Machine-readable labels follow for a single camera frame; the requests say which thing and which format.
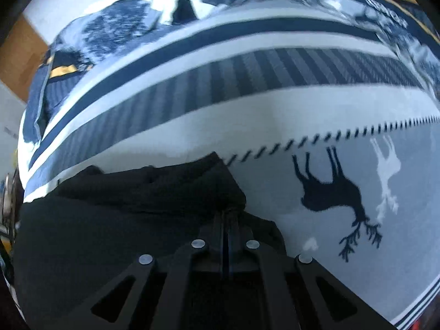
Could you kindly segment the black puffer jacket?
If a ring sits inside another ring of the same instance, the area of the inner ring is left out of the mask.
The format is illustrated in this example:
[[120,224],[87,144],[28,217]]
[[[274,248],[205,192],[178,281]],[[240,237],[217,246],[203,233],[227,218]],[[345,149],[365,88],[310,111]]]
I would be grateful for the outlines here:
[[106,174],[85,168],[20,209],[16,294],[32,329],[72,311],[140,255],[171,255],[246,197],[219,156]]

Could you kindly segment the blue white patterned bed sheet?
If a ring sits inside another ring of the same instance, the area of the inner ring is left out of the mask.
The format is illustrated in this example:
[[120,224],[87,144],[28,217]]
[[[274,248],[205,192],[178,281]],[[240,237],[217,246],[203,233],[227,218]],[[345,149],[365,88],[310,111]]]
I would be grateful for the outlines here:
[[89,165],[216,152],[290,251],[398,329],[439,294],[439,38],[383,0],[250,2],[93,66],[34,152],[31,202]]

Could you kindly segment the blue tree print duvet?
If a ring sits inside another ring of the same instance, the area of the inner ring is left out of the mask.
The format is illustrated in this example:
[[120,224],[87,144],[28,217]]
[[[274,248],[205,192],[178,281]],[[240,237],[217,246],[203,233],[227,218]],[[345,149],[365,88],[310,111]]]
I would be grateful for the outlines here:
[[46,54],[53,67],[83,71],[137,39],[152,41],[173,27],[250,0],[99,0],[56,35]]

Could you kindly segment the wooden door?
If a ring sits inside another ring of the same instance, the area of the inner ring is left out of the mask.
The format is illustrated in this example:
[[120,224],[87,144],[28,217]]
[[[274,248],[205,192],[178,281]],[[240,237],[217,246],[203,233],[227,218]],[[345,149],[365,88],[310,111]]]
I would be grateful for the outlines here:
[[23,14],[1,44],[1,81],[24,102],[47,49],[46,42]]

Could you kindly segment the blue striped pillow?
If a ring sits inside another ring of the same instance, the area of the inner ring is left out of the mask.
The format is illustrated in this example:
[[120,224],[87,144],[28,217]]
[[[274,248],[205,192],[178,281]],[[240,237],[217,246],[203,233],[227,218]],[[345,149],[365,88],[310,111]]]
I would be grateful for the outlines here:
[[45,87],[50,76],[50,71],[50,63],[40,66],[31,81],[22,127],[25,142],[32,142],[33,144],[39,143],[47,126],[44,101]]

